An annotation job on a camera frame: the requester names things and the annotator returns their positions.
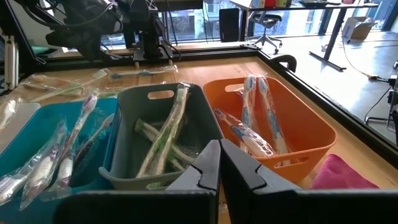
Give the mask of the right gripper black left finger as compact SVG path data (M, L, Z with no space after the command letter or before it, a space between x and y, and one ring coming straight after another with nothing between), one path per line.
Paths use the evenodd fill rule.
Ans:
M167 188L173 198L167 223L217 223L221 146L211 140L192 164Z

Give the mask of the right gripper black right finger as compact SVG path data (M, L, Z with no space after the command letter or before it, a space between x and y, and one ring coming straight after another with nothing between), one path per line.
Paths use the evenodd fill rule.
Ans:
M221 178L231 223L295 223L300 187L227 139L221 140Z

